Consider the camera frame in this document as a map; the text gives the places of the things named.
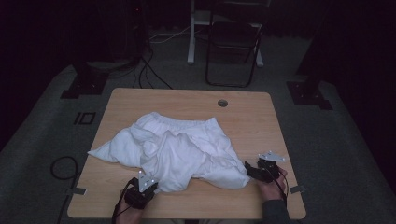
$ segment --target chair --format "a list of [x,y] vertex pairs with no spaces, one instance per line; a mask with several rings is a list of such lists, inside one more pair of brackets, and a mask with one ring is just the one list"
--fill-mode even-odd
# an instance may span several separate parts
[[[250,84],[261,43],[263,25],[268,18],[270,1],[222,0],[213,4],[210,9],[209,36],[206,51],[205,80],[208,84],[228,87],[246,87]],[[213,47],[245,51],[247,56],[244,63],[247,62],[250,53],[253,52],[253,62],[247,82],[222,83],[210,80],[209,63]]]

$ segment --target hand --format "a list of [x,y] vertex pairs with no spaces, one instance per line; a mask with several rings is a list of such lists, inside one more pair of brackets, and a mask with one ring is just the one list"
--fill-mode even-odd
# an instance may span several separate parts
[[257,180],[257,184],[259,185],[259,189],[262,194],[262,199],[264,200],[264,202],[270,200],[283,200],[283,192],[285,191],[285,187],[286,187],[284,180],[288,172],[280,167],[279,167],[279,172],[281,174],[276,181],[279,184],[279,186],[282,188],[282,191],[280,191],[275,181],[271,183],[265,183],[260,180]]
[[142,216],[143,216],[142,209],[132,208],[131,205],[125,202],[125,200],[122,198],[120,201],[118,215],[116,217],[116,224],[139,223]]

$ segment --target table top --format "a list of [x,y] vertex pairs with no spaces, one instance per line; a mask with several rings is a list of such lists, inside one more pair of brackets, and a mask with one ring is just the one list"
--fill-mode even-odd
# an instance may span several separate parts
[[[219,106],[219,100],[228,105]],[[288,151],[277,121],[271,96],[248,91],[182,91],[115,89],[109,99],[92,144],[96,149],[120,130],[150,112],[172,119],[216,118],[231,139],[241,161],[256,166],[258,154],[273,151],[286,158],[277,164],[288,171],[290,187],[297,186]],[[70,217],[111,217],[120,190],[138,168],[101,161],[88,156],[78,181],[85,195],[73,195]],[[219,189],[204,180],[192,179],[186,190],[158,193],[145,209],[144,218],[262,218],[261,198],[254,180],[242,189]],[[289,193],[290,218],[305,216],[300,193]]]

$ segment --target sleeve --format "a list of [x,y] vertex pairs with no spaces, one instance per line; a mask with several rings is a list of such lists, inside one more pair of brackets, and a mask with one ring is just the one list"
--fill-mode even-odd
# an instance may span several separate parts
[[290,224],[288,209],[282,200],[262,204],[262,224]]

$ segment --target white cloth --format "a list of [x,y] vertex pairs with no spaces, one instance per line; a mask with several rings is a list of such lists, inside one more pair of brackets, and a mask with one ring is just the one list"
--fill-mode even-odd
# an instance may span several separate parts
[[215,118],[176,120],[152,112],[89,154],[141,167],[159,180],[158,189],[165,192],[185,189],[192,177],[224,189],[241,189],[249,181]]

